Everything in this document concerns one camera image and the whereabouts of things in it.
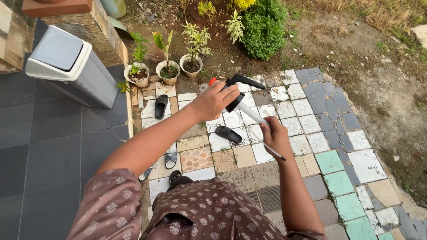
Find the hand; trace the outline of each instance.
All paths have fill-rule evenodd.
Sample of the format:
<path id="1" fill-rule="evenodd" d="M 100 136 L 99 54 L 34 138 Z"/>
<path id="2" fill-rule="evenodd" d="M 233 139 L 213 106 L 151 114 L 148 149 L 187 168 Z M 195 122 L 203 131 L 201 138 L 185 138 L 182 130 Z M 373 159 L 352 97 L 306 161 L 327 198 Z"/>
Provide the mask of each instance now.
<path id="1" fill-rule="evenodd" d="M 289 143 L 288 129 L 283 126 L 277 117 L 265 117 L 265 120 L 270 123 L 268 127 L 265 123 L 260 123 L 261 131 L 264 135 L 264 142 L 269 147 L 273 148 L 276 152 L 282 155 L 284 158 L 289 159 L 293 156 L 291 145 Z M 274 156 L 276 160 L 279 160 L 275 154 L 273 154 L 269 149 L 267 152 Z"/>
<path id="2" fill-rule="evenodd" d="M 221 111 L 239 96 L 239 88 L 232 85 L 223 91 L 225 83 L 216 80 L 195 100 L 185 106 L 191 109 L 196 121 L 207 122 L 219 118 Z"/>

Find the black sandal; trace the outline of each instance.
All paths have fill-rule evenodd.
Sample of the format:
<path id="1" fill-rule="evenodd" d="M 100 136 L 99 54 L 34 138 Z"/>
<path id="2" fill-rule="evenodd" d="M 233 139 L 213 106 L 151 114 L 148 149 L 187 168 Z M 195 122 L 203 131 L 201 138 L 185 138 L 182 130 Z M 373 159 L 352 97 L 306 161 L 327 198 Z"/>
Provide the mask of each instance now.
<path id="1" fill-rule="evenodd" d="M 215 133 L 218 134 L 218 136 L 233 141 L 235 143 L 241 143 L 243 140 L 242 136 L 238 135 L 235 131 L 226 126 L 217 127 Z"/>
<path id="2" fill-rule="evenodd" d="M 154 112 L 155 118 L 163 119 L 168 101 L 169 101 L 169 97 L 166 94 L 163 94 L 157 97 L 156 103 L 155 103 L 155 112 Z"/>
<path id="3" fill-rule="evenodd" d="M 178 176 L 182 176 L 181 171 L 180 170 L 173 171 L 169 176 L 169 185 L 172 184 L 172 182 L 175 181 Z"/>

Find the flower pot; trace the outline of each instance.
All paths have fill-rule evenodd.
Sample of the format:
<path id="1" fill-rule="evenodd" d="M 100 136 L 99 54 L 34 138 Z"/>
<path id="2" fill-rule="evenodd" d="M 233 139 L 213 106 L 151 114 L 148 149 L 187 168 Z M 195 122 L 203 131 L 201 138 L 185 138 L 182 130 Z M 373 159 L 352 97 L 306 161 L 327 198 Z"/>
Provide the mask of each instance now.
<path id="1" fill-rule="evenodd" d="M 166 85 L 175 85 L 176 79 L 178 78 L 178 75 L 181 73 L 181 68 L 179 67 L 179 64 L 177 64 L 176 62 L 169 61 L 169 65 L 176 67 L 176 69 L 178 70 L 178 73 L 173 78 L 165 79 L 160 76 L 160 72 L 166 65 L 167 65 L 166 60 L 164 60 L 163 62 L 159 62 L 159 64 L 157 64 L 157 67 L 156 67 L 156 73 L 157 75 L 159 75 L 160 79 L 162 79 Z"/>
<path id="2" fill-rule="evenodd" d="M 189 77 L 189 78 L 196 77 L 197 74 L 199 73 L 199 71 L 203 67 L 202 59 L 199 56 L 196 56 L 196 61 L 199 63 L 199 69 L 194 73 L 189 73 L 184 69 L 183 65 L 186 61 L 190 61 L 190 54 L 189 53 L 181 57 L 181 59 L 179 60 L 179 66 L 182 68 L 182 70 L 184 71 L 184 73 L 187 77 Z"/>
<path id="3" fill-rule="evenodd" d="M 144 69 L 147 72 L 147 77 L 144 80 L 142 80 L 141 82 L 134 82 L 129 79 L 129 71 L 131 70 L 131 67 L 132 67 L 132 65 L 130 64 L 125 68 L 123 74 L 125 75 L 125 78 L 127 81 L 135 84 L 139 88 L 144 88 L 148 85 L 148 76 L 150 75 L 150 70 L 148 69 L 147 65 L 145 65 L 142 62 L 134 62 L 134 65 L 140 67 L 141 69 Z"/>

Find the tiled pathway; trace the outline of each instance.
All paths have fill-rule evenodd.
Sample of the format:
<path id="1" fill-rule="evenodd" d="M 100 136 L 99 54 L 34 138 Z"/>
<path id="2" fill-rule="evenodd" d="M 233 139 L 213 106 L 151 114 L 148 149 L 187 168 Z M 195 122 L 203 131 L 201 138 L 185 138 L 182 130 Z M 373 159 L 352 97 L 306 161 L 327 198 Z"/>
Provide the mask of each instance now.
<path id="1" fill-rule="evenodd" d="M 298 168 L 330 240 L 402 240 L 404 236 L 427 239 L 427 221 L 409 219 L 400 206 L 340 87 L 324 79 L 319 68 L 288 70 L 252 79 L 269 90 L 239 84 L 239 90 L 245 93 L 243 101 L 262 117 L 277 116 L 288 128 Z M 166 118 L 207 88 L 207 84 L 197 87 L 180 82 L 176 89 L 155 77 L 150 80 L 148 87 L 138 89 L 138 100 L 132 101 L 141 108 L 146 105 L 141 114 L 144 128 L 160 121 L 154 118 L 155 96 L 170 97 Z M 220 118 L 194 126 L 178 140 L 180 157 L 174 169 L 166 170 L 164 156 L 157 161 L 149 176 L 151 204 L 158 193 L 167 190 L 169 175 L 175 169 L 193 180 L 217 176 L 233 182 L 260 203 L 264 214 L 286 232 L 277 163 L 237 114 L 262 137 L 260 127 L 240 111 L 223 111 Z M 243 137 L 243 142 L 236 145 L 216 135 L 219 125 L 232 128 Z"/>

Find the gray trash bin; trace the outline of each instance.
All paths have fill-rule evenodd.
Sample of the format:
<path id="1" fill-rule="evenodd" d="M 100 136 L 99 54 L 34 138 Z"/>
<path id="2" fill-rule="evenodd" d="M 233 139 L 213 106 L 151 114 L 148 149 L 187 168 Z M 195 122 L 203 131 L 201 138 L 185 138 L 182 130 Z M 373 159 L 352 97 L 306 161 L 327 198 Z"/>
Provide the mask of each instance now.
<path id="1" fill-rule="evenodd" d="M 112 108 L 118 91 L 92 45 L 55 26 L 48 27 L 25 72 L 87 107 Z"/>

